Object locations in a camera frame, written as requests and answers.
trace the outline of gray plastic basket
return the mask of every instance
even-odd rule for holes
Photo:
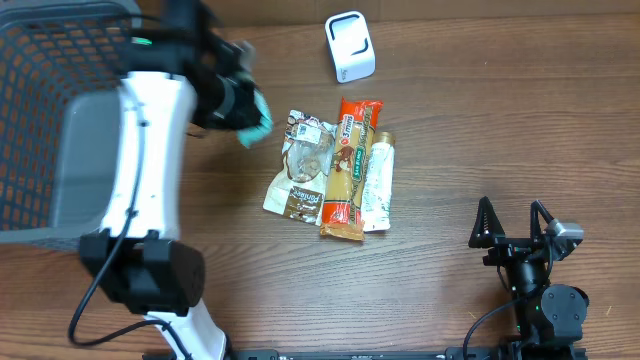
[[[111,66],[133,0],[0,0],[0,244],[76,248],[95,231],[116,169]]]

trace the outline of pasta package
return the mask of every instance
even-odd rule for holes
[[[362,191],[381,101],[342,99],[320,234],[364,241]]]

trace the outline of white bottle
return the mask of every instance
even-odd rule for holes
[[[373,138],[367,179],[362,192],[362,220],[364,231],[381,231],[391,228],[391,183],[395,138],[388,132]]]

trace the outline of gold cap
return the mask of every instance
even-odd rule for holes
[[[373,143],[379,143],[379,142],[383,142],[383,143],[387,143],[391,146],[395,146],[396,145],[396,137],[393,136],[393,134],[388,133],[388,132],[380,132],[377,133],[376,136],[373,137]]]

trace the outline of brown label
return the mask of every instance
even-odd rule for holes
[[[319,192],[294,186],[284,207],[284,216],[292,219],[315,223],[320,216],[324,195]]]

